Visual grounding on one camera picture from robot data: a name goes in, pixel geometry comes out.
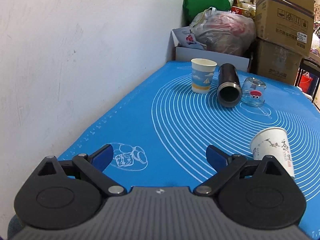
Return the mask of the white open box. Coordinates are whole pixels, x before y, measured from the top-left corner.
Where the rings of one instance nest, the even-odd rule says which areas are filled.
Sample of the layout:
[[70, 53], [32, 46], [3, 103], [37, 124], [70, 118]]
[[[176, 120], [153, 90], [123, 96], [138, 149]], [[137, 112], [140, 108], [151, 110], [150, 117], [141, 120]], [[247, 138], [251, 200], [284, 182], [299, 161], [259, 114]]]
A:
[[218, 66], [230, 63], [237, 70], [243, 72], [248, 70], [249, 59], [247, 58], [200, 49], [200, 44], [196, 42], [189, 27], [172, 29], [170, 38], [173, 60], [188, 62], [193, 58], [201, 58], [215, 61]]

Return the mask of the lower cardboard box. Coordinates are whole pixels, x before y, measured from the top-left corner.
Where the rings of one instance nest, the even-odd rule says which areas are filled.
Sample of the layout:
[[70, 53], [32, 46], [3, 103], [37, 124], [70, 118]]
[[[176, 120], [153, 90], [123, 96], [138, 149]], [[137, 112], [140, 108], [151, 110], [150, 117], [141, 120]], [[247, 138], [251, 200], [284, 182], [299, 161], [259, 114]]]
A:
[[294, 85], [303, 57], [291, 50], [258, 40], [257, 75]]

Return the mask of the white paper cup with calligraphy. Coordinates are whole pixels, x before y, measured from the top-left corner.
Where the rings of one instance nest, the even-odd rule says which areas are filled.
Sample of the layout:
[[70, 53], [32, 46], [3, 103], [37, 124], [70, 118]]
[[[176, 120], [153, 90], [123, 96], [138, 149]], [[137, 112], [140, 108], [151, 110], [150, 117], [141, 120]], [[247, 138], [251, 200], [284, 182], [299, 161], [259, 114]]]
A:
[[262, 160], [266, 155], [274, 156], [291, 178], [295, 178], [292, 154], [287, 131], [281, 127], [270, 127], [258, 132], [250, 143], [254, 160]]

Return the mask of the blue silicone baking mat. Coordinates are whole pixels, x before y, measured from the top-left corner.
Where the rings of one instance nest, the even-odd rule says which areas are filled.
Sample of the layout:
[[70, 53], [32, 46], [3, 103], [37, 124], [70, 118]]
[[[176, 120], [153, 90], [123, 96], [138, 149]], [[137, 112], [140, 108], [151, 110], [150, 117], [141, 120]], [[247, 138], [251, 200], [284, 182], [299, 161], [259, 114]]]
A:
[[319, 111], [291, 85], [264, 79], [265, 103], [222, 107], [216, 97], [218, 77], [210, 91], [191, 89], [191, 64], [172, 61], [152, 74], [60, 155], [69, 160], [111, 144], [114, 158], [105, 173], [124, 187], [188, 186], [214, 175], [206, 148], [251, 157], [249, 144], [261, 130], [287, 131], [295, 181], [307, 208], [300, 227], [319, 238]]

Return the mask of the cardboard box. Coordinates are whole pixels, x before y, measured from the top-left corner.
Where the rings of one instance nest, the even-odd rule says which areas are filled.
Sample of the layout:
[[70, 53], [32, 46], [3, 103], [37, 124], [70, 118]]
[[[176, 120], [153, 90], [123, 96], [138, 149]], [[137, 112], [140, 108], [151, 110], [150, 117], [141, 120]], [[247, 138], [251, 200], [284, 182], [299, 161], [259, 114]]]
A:
[[307, 57], [313, 34], [314, 0], [256, 0], [257, 37]]
[[303, 57], [291, 50], [258, 40], [257, 75], [294, 85]]

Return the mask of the blue sailboat paper cup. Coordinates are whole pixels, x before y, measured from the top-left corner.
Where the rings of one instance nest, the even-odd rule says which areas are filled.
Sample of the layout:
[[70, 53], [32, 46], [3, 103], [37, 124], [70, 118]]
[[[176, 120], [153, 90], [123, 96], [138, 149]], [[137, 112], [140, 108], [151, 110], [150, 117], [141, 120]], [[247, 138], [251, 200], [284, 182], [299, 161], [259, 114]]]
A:
[[199, 94], [209, 92], [216, 66], [215, 61], [208, 59], [191, 60], [191, 88], [193, 92]]

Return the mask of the black metal stool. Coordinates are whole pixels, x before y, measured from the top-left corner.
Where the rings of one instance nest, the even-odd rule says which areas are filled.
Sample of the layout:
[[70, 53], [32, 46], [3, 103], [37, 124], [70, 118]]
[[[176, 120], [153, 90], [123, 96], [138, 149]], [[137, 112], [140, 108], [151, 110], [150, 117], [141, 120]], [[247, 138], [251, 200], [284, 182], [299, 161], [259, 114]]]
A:
[[316, 94], [317, 94], [317, 90], [319, 89], [319, 64], [315, 60], [313, 60], [309, 57], [303, 58], [300, 62], [299, 68], [298, 68], [298, 73], [297, 73], [297, 77], [296, 77], [294, 86], [298, 87], [304, 72], [309, 73], [316, 78], [315, 89], [311, 95], [312, 96], [311, 102], [314, 103], [315, 98], [316, 98]]

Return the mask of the red plastic bucket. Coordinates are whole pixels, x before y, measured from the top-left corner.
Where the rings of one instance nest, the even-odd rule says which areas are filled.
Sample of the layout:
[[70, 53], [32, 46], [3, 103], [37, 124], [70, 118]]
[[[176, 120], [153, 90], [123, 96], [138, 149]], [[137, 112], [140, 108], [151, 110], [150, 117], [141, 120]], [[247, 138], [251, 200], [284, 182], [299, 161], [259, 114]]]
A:
[[298, 87], [301, 88], [304, 93], [307, 93], [312, 81], [313, 81], [313, 78], [307, 75], [302, 75]]

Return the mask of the black thermos bottle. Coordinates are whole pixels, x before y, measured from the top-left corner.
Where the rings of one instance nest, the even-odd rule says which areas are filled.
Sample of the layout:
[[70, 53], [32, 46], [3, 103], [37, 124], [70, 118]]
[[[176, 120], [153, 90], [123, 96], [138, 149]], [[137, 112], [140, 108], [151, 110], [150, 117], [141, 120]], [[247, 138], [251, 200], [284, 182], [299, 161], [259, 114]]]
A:
[[235, 107], [241, 100], [242, 90], [236, 68], [224, 63], [219, 68], [217, 100], [223, 107]]

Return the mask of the clear glass cup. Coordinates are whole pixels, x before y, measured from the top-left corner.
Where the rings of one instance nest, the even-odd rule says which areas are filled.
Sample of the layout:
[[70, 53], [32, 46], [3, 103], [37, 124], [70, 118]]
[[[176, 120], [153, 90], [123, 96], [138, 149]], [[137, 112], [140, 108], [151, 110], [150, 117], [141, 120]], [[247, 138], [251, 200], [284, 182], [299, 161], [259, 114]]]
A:
[[241, 101], [249, 106], [260, 107], [264, 104], [266, 84], [255, 78], [247, 77], [242, 85]]

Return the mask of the clear bag with red contents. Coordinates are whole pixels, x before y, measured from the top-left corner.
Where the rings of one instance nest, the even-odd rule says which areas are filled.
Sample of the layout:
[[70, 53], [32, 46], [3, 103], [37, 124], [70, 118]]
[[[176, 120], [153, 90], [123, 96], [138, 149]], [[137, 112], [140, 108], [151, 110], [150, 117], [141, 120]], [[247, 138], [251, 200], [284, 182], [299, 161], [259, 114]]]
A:
[[236, 56], [241, 56], [256, 38], [251, 18], [214, 7], [197, 14], [190, 30], [205, 50]]

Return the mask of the upper cardboard box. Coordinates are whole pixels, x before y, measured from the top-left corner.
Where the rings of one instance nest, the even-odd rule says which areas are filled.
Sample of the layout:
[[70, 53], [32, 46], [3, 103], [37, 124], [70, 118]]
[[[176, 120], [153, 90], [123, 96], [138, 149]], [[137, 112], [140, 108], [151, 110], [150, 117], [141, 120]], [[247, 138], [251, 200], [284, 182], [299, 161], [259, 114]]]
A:
[[313, 34], [314, 0], [256, 0], [257, 37], [307, 57]]

